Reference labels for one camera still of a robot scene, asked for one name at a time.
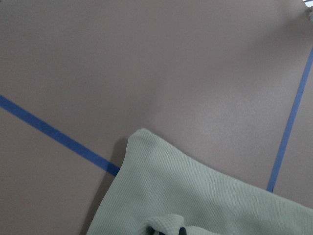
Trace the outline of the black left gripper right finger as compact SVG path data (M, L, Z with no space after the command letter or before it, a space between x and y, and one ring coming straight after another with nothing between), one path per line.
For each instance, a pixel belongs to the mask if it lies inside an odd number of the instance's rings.
M186 235L186 229L184 227L179 229L179 235Z

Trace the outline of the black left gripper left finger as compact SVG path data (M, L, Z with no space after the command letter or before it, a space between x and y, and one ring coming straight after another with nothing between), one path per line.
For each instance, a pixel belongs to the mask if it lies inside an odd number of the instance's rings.
M163 228L148 226L148 235L164 235Z

